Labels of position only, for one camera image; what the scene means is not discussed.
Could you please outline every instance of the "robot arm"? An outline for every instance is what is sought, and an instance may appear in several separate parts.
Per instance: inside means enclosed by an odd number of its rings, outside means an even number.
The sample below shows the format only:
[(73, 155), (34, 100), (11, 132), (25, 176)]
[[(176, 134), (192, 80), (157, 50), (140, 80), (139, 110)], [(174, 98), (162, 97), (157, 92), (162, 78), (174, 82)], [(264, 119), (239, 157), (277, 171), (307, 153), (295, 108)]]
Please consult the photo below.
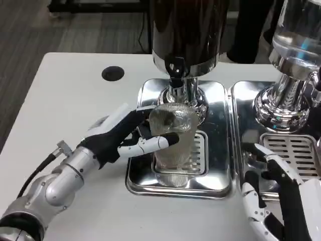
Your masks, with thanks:
[(71, 205), (89, 173), (119, 157), (140, 156), (176, 144), (179, 137), (174, 133), (125, 140), (153, 107), (130, 111), (123, 105), (115, 114), (100, 120), (74, 152), (60, 143), (49, 161), (62, 152), (67, 158), (50, 175), (35, 180), (27, 195), (21, 193), (8, 207), (0, 219), (0, 241), (43, 240), (50, 221)]
[(242, 186), (243, 204), (250, 224), (260, 240), (321, 240), (321, 181), (304, 182), (286, 161), (259, 144), (244, 144), (244, 149), (267, 163), (262, 177), (279, 185), (284, 225), (266, 208), (260, 196), (258, 175), (248, 171)]

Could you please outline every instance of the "black pants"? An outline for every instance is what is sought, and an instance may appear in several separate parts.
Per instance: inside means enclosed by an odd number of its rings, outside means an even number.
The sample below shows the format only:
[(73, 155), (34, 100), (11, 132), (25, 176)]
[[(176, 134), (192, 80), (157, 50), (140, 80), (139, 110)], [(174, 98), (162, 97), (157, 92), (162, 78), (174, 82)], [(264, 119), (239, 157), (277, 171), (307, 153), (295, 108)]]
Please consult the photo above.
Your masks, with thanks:
[[(273, 2), (274, 0), (240, 0), (234, 44), (227, 52), (230, 60), (241, 64), (254, 63), (262, 28)], [(283, 2), (284, 0), (276, 0), (270, 29), (264, 33), (269, 44), (272, 42)]]

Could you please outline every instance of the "stainless steel drip tray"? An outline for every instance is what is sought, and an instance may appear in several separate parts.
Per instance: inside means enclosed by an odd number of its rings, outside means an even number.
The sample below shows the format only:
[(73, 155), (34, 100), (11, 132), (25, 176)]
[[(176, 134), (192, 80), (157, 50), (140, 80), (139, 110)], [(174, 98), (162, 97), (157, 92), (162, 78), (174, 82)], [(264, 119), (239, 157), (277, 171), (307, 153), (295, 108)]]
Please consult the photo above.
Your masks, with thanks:
[[(274, 82), (240, 81), (229, 89), (229, 107), (233, 110), (230, 111), (233, 155), (239, 187), (244, 181), (247, 170), (260, 174), (266, 168), (241, 148), (243, 141), (257, 142), (271, 149), (296, 169), (303, 180), (318, 178), (321, 174), (315, 141), (320, 138), (320, 133), (314, 128), (318, 124), (313, 123), (317, 120), (308, 120), (299, 132), (291, 135), (270, 133), (256, 120), (253, 108), (254, 98), (260, 90), (272, 84)], [(312, 115), (310, 112), (309, 119), (316, 119)], [(276, 182), (260, 178), (259, 187), (263, 199), (278, 200)]]
[[(168, 86), (166, 79), (148, 80), (138, 96), (138, 107), (157, 104)], [(233, 165), (229, 150), (228, 113), (224, 87), (214, 81), (199, 81), (207, 104), (206, 119), (198, 126), (190, 159), (178, 169), (160, 169), (154, 154), (131, 158), (126, 186), (137, 195), (224, 198), (233, 189)]]

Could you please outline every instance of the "clear plastic cup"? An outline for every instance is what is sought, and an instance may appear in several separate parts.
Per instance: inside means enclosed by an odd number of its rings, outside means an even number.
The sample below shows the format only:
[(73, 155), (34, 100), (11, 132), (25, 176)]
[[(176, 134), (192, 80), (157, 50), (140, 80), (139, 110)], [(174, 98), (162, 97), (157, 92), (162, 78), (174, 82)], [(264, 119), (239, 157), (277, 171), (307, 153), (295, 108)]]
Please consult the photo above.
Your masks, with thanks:
[(180, 141), (166, 149), (155, 152), (156, 164), (160, 168), (177, 168), (191, 155), (194, 136), (199, 123), (196, 112), (180, 103), (166, 103), (157, 106), (149, 115), (153, 136), (175, 132)]

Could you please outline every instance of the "black equipment stand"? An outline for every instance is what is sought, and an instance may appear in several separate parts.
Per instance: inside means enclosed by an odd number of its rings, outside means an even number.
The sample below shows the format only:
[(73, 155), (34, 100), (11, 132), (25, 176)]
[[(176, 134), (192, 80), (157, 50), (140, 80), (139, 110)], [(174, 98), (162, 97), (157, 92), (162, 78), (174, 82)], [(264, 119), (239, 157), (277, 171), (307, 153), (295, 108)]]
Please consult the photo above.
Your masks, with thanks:
[(150, 0), (140, 0), (136, 3), (76, 3), (75, 0), (51, 0), (48, 5), (51, 13), (146, 13), (148, 53), (151, 54), (151, 19)]

